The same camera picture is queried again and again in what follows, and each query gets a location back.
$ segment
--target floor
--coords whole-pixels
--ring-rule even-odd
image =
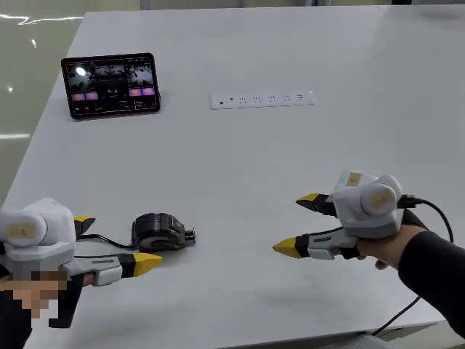
[[[303,0],[0,0],[0,203],[3,202],[86,11],[297,6]],[[385,4],[332,0],[331,4]],[[465,343],[447,324],[395,340],[402,348],[443,349]]]

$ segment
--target power strip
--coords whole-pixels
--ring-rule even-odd
[[[291,105],[315,104],[313,92],[308,90],[291,92],[214,93],[211,109],[288,107]]]

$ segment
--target hand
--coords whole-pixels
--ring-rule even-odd
[[[400,258],[409,241],[425,230],[425,228],[415,225],[402,225],[399,233],[395,236],[382,240],[361,239],[357,243],[360,253],[358,259],[364,260],[366,256],[372,256],[377,259],[375,263],[377,269],[383,270],[388,266],[398,269]]]
[[[31,318],[39,318],[41,309],[49,308],[49,300],[57,300],[58,292],[65,290],[64,272],[40,272],[38,280],[17,281],[9,276],[0,278],[0,291],[12,291],[14,300],[21,300],[23,309],[31,309]],[[83,287],[94,282],[94,274],[84,276]]]

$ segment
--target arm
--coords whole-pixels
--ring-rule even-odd
[[[444,315],[450,326],[465,338],[465,249],[428,231],[406,211],[400,232],[381,241],[361,240],[362,256],[378,259],[376,267],[388,265],[399,271],[402,282]]]
[[[465,338],[465,250],[431,231],[407,244],[399,263],[400,280],[439,310]]]

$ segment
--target tape measure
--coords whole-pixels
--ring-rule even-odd
[[[177,251],[195,244],[195,231],[167,213],[147,213],[132,223],[132,244],[141,252]]]

